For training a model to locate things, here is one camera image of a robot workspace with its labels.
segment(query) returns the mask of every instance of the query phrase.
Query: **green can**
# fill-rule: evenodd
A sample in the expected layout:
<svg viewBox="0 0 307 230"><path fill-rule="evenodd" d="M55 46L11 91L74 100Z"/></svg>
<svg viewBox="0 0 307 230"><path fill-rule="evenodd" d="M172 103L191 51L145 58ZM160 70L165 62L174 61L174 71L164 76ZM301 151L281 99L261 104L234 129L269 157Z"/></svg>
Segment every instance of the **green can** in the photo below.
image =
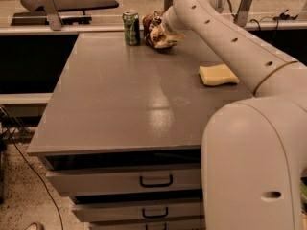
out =
<svg viewBox="0 0 307 230"><path fill-rule="evenodd" d="M128 45L140 43L140 19L136 11L125 11L123 14L125 41Z"/></svg>

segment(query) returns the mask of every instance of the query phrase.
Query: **can top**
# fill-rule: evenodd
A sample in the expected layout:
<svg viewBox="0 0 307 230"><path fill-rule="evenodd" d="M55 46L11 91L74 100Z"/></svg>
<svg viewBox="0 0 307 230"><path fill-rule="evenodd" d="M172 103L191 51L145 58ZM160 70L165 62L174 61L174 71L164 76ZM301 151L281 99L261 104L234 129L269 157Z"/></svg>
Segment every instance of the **can top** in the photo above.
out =
<svg viewBox="0 0 307 230"><path fill-rule="evenodd" d="M134 11L134 10L130 10L130 11L125 11L124 15L130 15L130 16L133 16L133 15L136 15L137 12Z"/></svg>

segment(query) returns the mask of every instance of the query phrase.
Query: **sponge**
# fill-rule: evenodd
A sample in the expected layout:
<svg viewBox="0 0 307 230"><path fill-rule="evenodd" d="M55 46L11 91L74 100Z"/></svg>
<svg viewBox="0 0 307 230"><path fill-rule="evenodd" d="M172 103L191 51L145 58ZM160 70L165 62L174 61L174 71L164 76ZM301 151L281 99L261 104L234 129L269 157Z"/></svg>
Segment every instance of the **sponge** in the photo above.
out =
<svg viewBox="0 0 307 230"><path fill-rule="evenodd" d="M201 66L200 76L205 85L217 86L225 83L239 83L239 79L226 64Z"/></svg>

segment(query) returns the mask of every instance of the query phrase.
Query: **crumpled bag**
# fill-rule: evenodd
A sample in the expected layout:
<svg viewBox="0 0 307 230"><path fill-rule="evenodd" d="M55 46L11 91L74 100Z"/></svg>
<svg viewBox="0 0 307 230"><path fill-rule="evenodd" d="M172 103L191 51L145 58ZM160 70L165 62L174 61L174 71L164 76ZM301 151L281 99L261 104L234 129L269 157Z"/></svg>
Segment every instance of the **crumpled bag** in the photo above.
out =
<svg viewBox="0 0 307 230"><path fill-rule="evenodd" d="M143 19L144 38L148 45L155 49L171 48L185 39L183 33L168 34L163 25L163 11L155 11Z"/></svg>

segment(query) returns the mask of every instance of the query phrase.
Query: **gray tabletop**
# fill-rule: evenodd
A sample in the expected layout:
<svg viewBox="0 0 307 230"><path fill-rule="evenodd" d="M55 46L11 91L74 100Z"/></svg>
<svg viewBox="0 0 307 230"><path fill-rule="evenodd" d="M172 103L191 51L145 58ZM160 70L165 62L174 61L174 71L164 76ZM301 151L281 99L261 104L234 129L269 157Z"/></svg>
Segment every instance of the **gray tabletop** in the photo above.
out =
<svg viewBox="0 0 307 230"><path fill-rule="evenodd" d="M80 34L29 148L31 155L198 148L209 118L250 98L242 84L206 87L221 63L193 32L158 52L124 33Z"/></svg>

